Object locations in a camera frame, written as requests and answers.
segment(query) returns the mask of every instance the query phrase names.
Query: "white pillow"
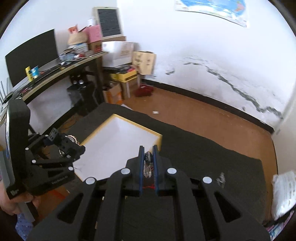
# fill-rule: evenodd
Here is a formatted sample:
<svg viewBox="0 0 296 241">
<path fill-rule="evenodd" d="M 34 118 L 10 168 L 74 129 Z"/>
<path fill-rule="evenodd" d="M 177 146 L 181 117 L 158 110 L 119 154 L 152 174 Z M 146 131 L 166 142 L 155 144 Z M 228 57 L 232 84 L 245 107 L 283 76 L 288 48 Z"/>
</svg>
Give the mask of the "white pillow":
<svg viewBox="0 0 296 241">
<path fill-rule="evenodd" d="M 278 220 L 296 204 L 296 171 L 274 175 L 271 214 Z"/>
</svg>

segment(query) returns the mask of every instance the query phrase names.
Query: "map poster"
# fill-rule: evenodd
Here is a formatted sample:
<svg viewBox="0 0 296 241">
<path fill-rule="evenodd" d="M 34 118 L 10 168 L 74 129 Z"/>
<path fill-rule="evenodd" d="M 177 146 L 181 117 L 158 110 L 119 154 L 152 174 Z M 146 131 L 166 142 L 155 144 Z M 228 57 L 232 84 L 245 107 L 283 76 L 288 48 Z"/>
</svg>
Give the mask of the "map poster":
<svg viewBox="0 0 296 241">
<path fill-rule="evenodd" d="M 210 14 L 248 26 L 245 0 L 175 0 L 175 10 Z"/>
</svg>

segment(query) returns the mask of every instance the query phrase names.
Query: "white wall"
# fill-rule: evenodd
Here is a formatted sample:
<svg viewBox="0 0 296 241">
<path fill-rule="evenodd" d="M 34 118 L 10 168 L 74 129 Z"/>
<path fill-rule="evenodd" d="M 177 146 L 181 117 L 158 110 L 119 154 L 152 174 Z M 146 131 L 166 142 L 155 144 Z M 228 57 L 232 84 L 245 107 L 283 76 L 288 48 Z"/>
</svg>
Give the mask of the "white wall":
<svg viewBox="0 0 296 241">
<path fill-rule="evenodd" d="M 246 0 L 250 28 L 174 11 L 173 0 L 118 0 L 124 34 L 157 54 L 151 80 L 227 103 L 272 127 L 296 80 L 296 38 L 267 0 Z"/>
<path fill-rule="evenodd" d="M 272 135 L 278 172 L 296 169 L 296 87 L 288 103 L 284 118 Z"/>
<path fill-rule="evenodd" d="M 27 40 L 55 29 L 58 52 L 67 48 L 68 28 L 78 24 L 87 25 L 93 7 L 115 7 L 116 0 L 29 0 L 13 18 L 0 39 L 0 80 L 6 84 L 8 72 L 5 55 Z M 31 109 L 31 124 L 39 132 L 45 131 L 71 108 L 67 95 L 68 78 L 34 99 Z"/>
</svg>

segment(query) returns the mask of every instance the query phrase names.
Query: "white box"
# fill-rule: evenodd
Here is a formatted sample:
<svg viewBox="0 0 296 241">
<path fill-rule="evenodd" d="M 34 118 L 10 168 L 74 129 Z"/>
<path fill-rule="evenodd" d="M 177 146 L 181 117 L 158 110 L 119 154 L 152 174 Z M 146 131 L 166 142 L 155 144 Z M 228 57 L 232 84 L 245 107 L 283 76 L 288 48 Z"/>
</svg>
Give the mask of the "white box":
<svg viewBox="0 0 296 241">
<path fill-rule="evenodd" d="M 86 150 L 73 163 L 75 173 L 82 181 L 108 178 L 137 157 L 141 145 L 152 152 L 154 145 L 160 150 L 161 140 L 161 134 L 113 114 L 82 142 Z"/>
<path fill-rule="evenodd" d="M 87 43 L 81 43 L 81 44 L 75 44 L 75 45 L 70 45 L 69 48 L 74 48 L 75 53 L 84 53 L 89 50 L 89 46 Z"/>
<path fill-rule="evenodd" d="M 102 51 L 109 52 L 103 56 L 103 67 L 117 67 L 123 64 L 128 64 L 132 62 L 133 42 L 102 42 Z"/>
</svg>

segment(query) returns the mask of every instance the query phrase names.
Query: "picture frame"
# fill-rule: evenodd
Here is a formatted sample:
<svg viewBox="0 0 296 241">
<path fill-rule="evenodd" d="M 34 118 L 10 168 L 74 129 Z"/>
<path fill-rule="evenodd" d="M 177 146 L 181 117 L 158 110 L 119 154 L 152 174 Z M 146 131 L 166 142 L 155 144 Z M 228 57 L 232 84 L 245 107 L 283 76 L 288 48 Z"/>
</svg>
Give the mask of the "picture frame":
<svg viewBox="0 0 296 241">
<path fill-rule="evenodd" d="M 120 29 L 120 34 L 110 35 L 110 36 L 104 36 L 103 31 L 102 31 L 102 27 L 101 27 L 102 40 L 124 36 L 123 33 L 122 33 L 122 26 L 121 26 L 119 11 L 118 11 L 119 8 L 118 7 L 93 7 L 93 16 L 96 19 L 97 24 L 101 26 L 100 16 L 99 16 L 99 12 L 98 12 L 98 10 L 100 10 L 100 9 L 105 9 L 105 10 L 112 9 L 112 10 L 116 10 L 118 25 L 119 25 L 119 29 Z"/>
</svg>

